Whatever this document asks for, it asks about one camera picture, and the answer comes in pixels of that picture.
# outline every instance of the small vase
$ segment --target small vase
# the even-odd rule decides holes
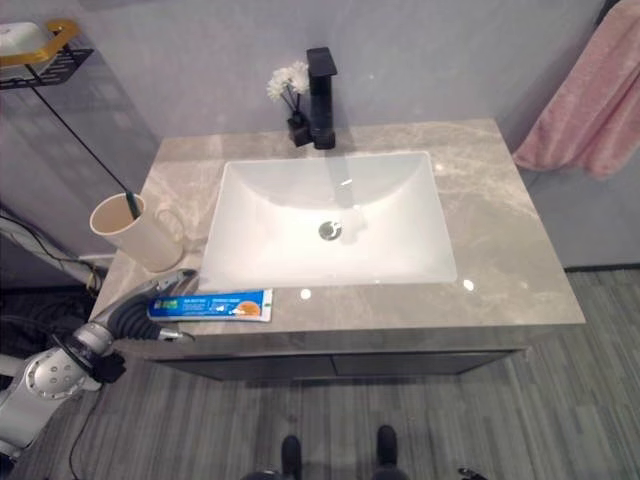
[[[300,110],[296,110],[287,120],[289,126],[289,138],[296,147],[301,147],[307,143],[311,143],[311,132],[309,120]]]

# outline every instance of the cup handle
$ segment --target cup handle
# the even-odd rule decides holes
[[[164,213],[168,213],[169,215],[171,215],[180,224],[180,229],[181,229],[180,233],[178,234],[173,233],[171,229],[167,226],[167,224],[162,221],[160,217]],[[184,237],[185,237],[184,219],[182,218],[182,215],[180,215],[180,213],[178,213],[178,211],[175,208],[173,208],[171,205],[166,203],[160,204],[158,208],[156,208],[155,212],[153,213],[153,216],[166,228],[166,230],[173,237],[174,242],[182,243],[182,240],[184,240]]]

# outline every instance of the black cable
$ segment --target black cable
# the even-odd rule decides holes
[[[45,98],[42,95],[40,95],[40,92],[38,92],[38,90],[36,90],[34,87],[29,87],[29,88],[31,88],[33,93],[35,93],[38,96],[38,98],[42,101],[42,103],[45,104],[45,106],[49,109],[49,111],[51,113],[53,113],[53,115],[60,121],[60,123],[62,123],[62,125],[64,125],[64,127],[69,131],[69,133],[71,135],[73,135],[73,137],[76,140],[78,140],[80,145],[82,145],[84,147],[84,149],[89,153],[89,155],[91,155],[94,158],[94,160],[100,164],[100,166],[105,170],[105,172],[107,172],[109,175],[111,175],[111,178],[113,178],[118,183],[118,185],[120,185],[120,187],[122,187],[122,189],[125,192],[128,192],[129,189],[124,186],[124,183],[122,183],[120,181],[120,179],[118,177],[116,177],[115,174],[111,170],[109,170],[109,168],[104,163],[102,163],[102,160],[100,160],[98,158],[98,156],[93,152],[93,150],[91,150],[89,148],[89,146],[82,141],[82,139],[78,136],[78,134],[76,134],[76,132],[73,131],[73,129],[69,126],[69,124],[67,122],[65,122],[64,119],[60,115],[58,115],[58,112],[56,112],[54,110],[54,108],[49,104],[49,102],[47,102],[45,100]]]
[[[82,424],[82,428],[78,432],[78,435],[76,435],[76,438],[73,441],[73,444],[71,445],[71,450],[69,451],[69,458],[68,458],[69,462],[68,463],[69,463],[69,470],[71,470],[71,475],[73,475],[73,480],[80,480],[80,477],[78,477],[78,474],[76,473],[75,469],[73,468],[73,453],[75,452],[76,447],[78,446],[78,442],[80,441],[80,438],[82,437],[82,434],[84,433],[85,429],[87,428],[87,425],[89,424],[89,420],[91,419],[91,416],[93,415],[93,413],[96,411],[96,408],[98,407],[98,404],[100,403],[100,400],[102,399],[102,396],[103,396],[105,391],[106,391],[106,387],[103,385],[102,389],[98,393],[98,396],[96,397],[95,402],[93,403],[93,406],[91,407],[91,410],[89,410],[89,413],[87,413],[87,417],[84,419],[84,423]]]
[[[51,332],[54,331],[54,328],[48,325],[44,325],[31,318],[23,317],[22,315],[2,314],[0,315],[0,322],[12,323],[20,327],[24,325],[30,325],[38,332],[44,333],[45,335],[51,335]]]
[[[31,314],[31,317],[36,322],[45,323],[45,318],[53,318],[54,320],[67,317],[84,318],[88,317],[89,313],[87,308],[79,301],[71,298],[63,298],[62,300],[47,303],[36,309],[35,312]]]
[[[57,257],[57,256],[53,255],[49,250],[47,250],[47,248],[44,246],[44,243],[42,243],[42,240],[40,240],[40,235],[33,228],[31,228],[30,226],[26,225],[25,223],[23,223],[23,222],[21,222],[19,220],[13,219],[11,217],[7,217],[6,215],[0,214],[0,218],[2,218],[4,220],[7,220],[7,221],[9,221],[11,223],[14,223],[15,225],[18,225],[19,227],[21,227],[24,230],[26,230],[29,233],[29,235],[31,235],[33,237],[33,239],[38,243],[38,245],[40,246],[42,251],[47,256],[52,258],[53,260],[55,260],[57,262],[77,263],[77,264],[84,265],[85,267],[87,267],[91,271],[91,273],[93,274],[93,278],[94,278],[93,289],[94,290],[98,291],[99,287],[102,286],[102,285],[98,285],[98,279],[100,279],[100,282],[102,282],[102,278],[100,278],[96,268],[93,265],[91,265],[91,263],[86,262],[84,260],[76,260],[76,259],[73,259],[73,258]]]

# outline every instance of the pink towel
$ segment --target pink towel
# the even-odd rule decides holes
[[[514,153],[530,170],[582,167],[596,178],[640,148],[640,0],[613,7]]]

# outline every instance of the faucet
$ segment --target faucet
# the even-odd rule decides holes
[[[316,149],[329,150],[336,146],[336,134],[333,131],[331,77],[336,75],[338,70],[328,47],[307,50],[307,63],[311,96],[309,133]]]

